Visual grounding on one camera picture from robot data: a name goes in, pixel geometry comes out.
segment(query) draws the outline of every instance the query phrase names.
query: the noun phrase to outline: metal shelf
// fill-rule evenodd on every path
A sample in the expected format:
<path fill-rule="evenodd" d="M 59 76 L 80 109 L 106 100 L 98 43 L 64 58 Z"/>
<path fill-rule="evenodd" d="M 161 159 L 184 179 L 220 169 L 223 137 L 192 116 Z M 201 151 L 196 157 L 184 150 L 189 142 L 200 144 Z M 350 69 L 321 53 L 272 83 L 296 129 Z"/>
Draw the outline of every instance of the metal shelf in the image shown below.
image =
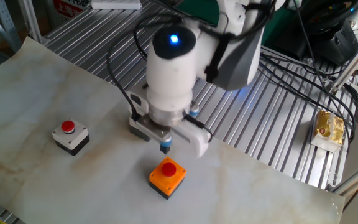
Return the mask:
<path fill-rule="evenodd" d="M 142 5 L 139 11 L 88 9 L 46 36 L 49 41 L 45 46 L 111 82 L 105 68 L 105 55 L 112 40 L 122 31 L 130 29 L 142 16 L 166 11 L 149 1 L 143 1 Z M 140 43 L 145 50 L 157 29 L 139 32 Z M 266 48 L 262 51 L 279 55 Z M 122 39 L 116 47 L 111 64 L 125 89 L 130 89 L 145 77 L 145 62 L 137 52 L 131 35 Z M 319 83 L 315 76 L 301 67 L 289 63 L 281 65 Z M 320 63 L 319 67 L 328 73 L 341 69 L 327 63 Z M 300 79 L 279 70 L 276 72 L 320 103 L 328 102 L 316 88 L 310 88 Z M 337 96 L 354 110 L 349 95 L 339 92 Z M 328 184 L 336 185 L 341 181 L 346 147 L 333 154 L 310 145 L 311 120 L 317 109 L 270 83 L 260 72 L 250 85 L 236 91 L 225 91 L 198 80 L 194 87 L 194 98 L 201 108 L 197 118 L 211 128 L 216 138 L 315 187 L 325 189 Z"/>

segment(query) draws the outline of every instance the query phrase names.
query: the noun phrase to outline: food wrapper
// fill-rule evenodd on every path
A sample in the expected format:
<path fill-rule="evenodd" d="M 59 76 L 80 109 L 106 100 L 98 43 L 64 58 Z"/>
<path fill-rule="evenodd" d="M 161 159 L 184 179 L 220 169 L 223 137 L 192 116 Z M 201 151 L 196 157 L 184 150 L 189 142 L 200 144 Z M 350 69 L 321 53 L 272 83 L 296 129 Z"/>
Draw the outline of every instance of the food wrapper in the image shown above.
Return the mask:
<path fill-rule="evenodd" d="M 321 110 L 317 114 L 314 136 L 310 144 L 330 152 L 336 152 L 342 146 L 344 128 L 342 118 Z"/>

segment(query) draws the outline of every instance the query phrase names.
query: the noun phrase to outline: blue light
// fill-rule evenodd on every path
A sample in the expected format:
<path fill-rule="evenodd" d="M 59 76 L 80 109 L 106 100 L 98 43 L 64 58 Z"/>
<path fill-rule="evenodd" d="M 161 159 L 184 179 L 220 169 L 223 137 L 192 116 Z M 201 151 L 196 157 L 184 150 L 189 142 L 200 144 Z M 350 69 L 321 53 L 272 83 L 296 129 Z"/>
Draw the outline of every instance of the blue light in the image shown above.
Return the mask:
<path fill-rule="evenodd" d="M 171 35 L 170 39 L 171 39 L 171 44 L 176 44 L 179 42 L 179 38 L 175 34 Z"/>

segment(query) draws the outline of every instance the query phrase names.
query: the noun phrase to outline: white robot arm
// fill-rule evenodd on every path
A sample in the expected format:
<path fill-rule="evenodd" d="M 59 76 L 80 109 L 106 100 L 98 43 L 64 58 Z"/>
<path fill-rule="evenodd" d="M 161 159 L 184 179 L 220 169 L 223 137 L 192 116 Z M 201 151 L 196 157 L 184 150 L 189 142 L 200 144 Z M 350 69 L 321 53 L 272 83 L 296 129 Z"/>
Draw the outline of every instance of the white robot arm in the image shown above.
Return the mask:
<path fill-rule="evenodd" d="M 260 13 L 246 12 L 243 5 L 249 3 L 267 4 L 270 0 L 218 0 L 220 17 L 213 32 L 223 34 L 221 38 L 200 29 L 196 21 L 161 28 L 154 35 L 147 57 L 147 84 L 130 92 L 142 115 L 138 121 L 131 121 L 135 134 L 157 140 L 167 153 L 173 130 L 191 144 L 198 157 L 204 154 L 211 133 L 189 118 L 189 114 L 198 113 L 198 107 L 192 103 L 192 89 L 197 77 L 226 90 L 240 89 L 252 81 L 259 63 L 263 29 L 237 41 L 224 40 L 241 36 L 255 26 Z"/>

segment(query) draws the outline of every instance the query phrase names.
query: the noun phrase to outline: red button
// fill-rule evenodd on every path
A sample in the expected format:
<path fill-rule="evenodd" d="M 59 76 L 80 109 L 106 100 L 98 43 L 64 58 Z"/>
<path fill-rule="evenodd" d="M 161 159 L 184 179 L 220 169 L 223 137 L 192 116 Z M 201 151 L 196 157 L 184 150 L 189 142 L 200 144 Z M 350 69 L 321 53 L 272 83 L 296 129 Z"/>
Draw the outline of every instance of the red button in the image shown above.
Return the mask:
<path fill-rule="evenodd" d="M 171 177 L 176 174 L 177 167 L 175 167 L 175 165 L 173 165 L 172 163 L 167 162 L 166 164 L 162 165 L 161 170 L 162 170 L 162 174 L 165 177 Z"/>
<path fill-rule="evenodd" d="M 62 123 L 62 130 L 66 133 L 66 134 L 70 134 L 72 132 L 74 132 L 75 129 L 75 125 L 74 122 L 72 121 L 65 121 Z"/>

